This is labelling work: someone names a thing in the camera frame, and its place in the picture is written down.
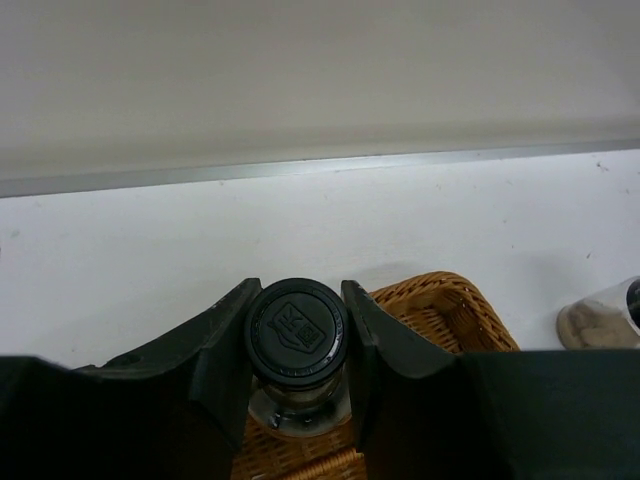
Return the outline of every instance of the woven wicker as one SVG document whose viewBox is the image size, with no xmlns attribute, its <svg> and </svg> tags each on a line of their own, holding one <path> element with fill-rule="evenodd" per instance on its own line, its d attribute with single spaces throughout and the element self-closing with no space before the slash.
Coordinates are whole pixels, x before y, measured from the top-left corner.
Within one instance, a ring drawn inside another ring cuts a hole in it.
<svg viewBox="0 0 640 480">
<path fill-rule="evenodd" d="M 512 351 L 518 345 L 478 289 L 465 278 L 434 272 L 371 294 L 387 312 L 452 352 Z M 251 418 L 232 480 L 366 480 L 347 423 L 318 438 L 279 440 Z"/>
</svg>

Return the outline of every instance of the glass jar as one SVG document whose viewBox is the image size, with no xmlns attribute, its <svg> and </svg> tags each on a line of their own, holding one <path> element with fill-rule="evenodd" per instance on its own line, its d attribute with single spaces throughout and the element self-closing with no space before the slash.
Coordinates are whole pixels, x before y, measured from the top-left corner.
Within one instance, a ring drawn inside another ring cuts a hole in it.
<svg viewBox="0 0 640 480">
<path fill-rule="evenodd" d="M 556 327 L 571 350 L 640 347 L 640 277 L 563 308 Z"/>
<path fill-rule="evenodd" d="M 350 417 L 347 318 L 340 297 L 308 279 L 274 283 L 254 300 L 245 324 L 249 413 L 271 433 L 313 437 Z"/>
</svg>

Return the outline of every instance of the salt shaker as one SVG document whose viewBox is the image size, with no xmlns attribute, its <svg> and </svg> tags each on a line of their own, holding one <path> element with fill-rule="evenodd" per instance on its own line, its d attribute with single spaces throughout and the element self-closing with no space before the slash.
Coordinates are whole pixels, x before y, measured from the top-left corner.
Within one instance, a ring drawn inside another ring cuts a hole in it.
<svg viewBox="0 0 640 480">
<path fill-rule="evenodd" d="M 249 413 L 274 435 L 313 437 L 351 416 L 347 315 L 333 290 L 308 279 L 276 282 L 254 300 L 245 323 Z"/>
<path fill-rule="evenodd" d="M 640 347 L 640 277 L 563 308 L 556 327 L 571 350 Z"/>
</svg>

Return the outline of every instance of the beige wall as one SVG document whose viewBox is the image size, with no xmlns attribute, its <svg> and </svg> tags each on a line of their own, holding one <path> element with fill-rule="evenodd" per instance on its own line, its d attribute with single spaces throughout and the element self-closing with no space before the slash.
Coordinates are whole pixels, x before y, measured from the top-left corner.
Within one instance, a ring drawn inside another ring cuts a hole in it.
<svg viewBox="0 0 640 480">
<path fill-rule="evenodd" d="M 637 0 L 6 0 L 0 178 L 640 137 Z"/>
</svg>

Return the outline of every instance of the clear glass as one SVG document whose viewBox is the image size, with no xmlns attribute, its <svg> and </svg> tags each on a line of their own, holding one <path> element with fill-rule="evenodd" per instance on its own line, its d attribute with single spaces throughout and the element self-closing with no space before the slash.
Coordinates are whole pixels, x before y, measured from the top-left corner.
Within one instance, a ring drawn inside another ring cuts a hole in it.
<svg viewBox="0 0 640 480">
<path fill-rule="evenodd" d="M 327 433 L 351 417 L 344 367 L 327 382 L 304 391 L 283 390 L 254 377 L 249 413 L 277 437 Z"/>
<path fill-rule="evenodd" d="M 628 293 L 640 277 L 590 295 L 558 314 L 558 338 L 570 350 L 639 348 L 640 329 L 632 319 Z"/>
</svg>

